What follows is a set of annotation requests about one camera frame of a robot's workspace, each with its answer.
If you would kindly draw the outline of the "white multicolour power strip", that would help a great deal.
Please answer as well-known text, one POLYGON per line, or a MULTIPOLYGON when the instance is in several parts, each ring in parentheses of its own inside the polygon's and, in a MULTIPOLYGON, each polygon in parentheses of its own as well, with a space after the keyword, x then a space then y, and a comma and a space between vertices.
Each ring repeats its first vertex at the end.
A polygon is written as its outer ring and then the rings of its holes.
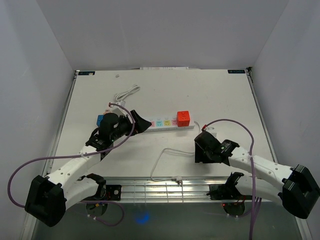
POLYGON ((189 130, 195 127, 192 117, 190 118, 188 126, 178 126, 176 116, 152 116, 147 117, 146 119, 151 122, 151 126, 145 131, 145 133, 189 130))

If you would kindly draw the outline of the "red cube socket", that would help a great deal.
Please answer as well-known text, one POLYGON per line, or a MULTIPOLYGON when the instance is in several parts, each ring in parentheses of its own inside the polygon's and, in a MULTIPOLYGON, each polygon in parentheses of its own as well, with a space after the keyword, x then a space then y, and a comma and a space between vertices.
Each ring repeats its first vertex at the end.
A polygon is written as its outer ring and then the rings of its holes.
POLYGON ((176 121, 179 128, 188 127, 191 121, 189 111, 178 111, 176 114, 176 121))

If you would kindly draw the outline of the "blue cube plug adapter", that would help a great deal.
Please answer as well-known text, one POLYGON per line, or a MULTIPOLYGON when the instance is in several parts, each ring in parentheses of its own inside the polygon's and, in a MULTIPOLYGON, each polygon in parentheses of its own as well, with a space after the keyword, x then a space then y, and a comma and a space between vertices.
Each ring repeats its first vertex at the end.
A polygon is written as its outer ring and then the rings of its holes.
POLYGON ((103 117, 104 117, 103 114, 100 114, 100 115, 97 116, 96 125, 97 125, 98 127, 100 127, 101 121, 103 120, 103 117))

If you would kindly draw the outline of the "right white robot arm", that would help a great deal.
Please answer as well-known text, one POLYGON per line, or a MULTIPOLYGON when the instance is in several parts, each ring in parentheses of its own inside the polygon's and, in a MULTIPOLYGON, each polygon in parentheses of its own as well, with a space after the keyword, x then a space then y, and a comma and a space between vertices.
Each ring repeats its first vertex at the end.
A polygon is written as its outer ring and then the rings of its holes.
POLYGON ((249 152, 231 140, 219 142, 203 131, 195 139, 195 162, 225 164, 240 169, 233 172, 224 184, 210 187, 212 200, 236 200, 255 196, 282 205, 290 214, 307 219, 320 197, 320 187, 310 170, 281 165, 249 152))

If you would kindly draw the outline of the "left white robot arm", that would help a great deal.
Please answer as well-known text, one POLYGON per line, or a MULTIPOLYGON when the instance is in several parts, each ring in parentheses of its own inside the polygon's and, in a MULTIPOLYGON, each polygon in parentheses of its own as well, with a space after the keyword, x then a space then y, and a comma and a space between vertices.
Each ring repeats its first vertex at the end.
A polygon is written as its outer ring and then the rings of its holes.
POLYGON ((152 126, 135 110, 128 115, 106 113, 89 140, 74 157, 59 169, 42 177, 36 176, 30 185, 24 209, 49 227, 55 226, 67 209, 87 198, 102 200, 106 196, 106 180, 88 170, 100 163, 121 137, 129 138, 152 126))

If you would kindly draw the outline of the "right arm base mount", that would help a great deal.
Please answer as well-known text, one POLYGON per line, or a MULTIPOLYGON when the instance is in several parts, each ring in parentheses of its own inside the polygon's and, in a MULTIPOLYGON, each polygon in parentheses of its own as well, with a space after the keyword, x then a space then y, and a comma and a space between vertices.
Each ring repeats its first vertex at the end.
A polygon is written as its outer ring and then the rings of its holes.
POLYGON ((211 200, 252 200, 252 190, 248 194, 242 194, 236 188, 240 179, 244 179, 244 174, 233 172, 223 184, 210 184, 206 194, 211 200))

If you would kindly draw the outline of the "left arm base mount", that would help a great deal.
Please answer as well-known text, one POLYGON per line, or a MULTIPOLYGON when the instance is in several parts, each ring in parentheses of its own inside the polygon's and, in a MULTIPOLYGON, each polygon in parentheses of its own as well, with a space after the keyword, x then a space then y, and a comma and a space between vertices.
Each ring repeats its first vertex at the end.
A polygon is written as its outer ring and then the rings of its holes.
POLYGON ((97 192, 92 196, 87 196, 84 201, 120 201, 121 200, 121 193, 122 193, 122 186, 119 184, 107 184, 107 181, 104 177, 90 173, 86 176, 82 176, 82 179, 91 179, 97 185, 97 192))

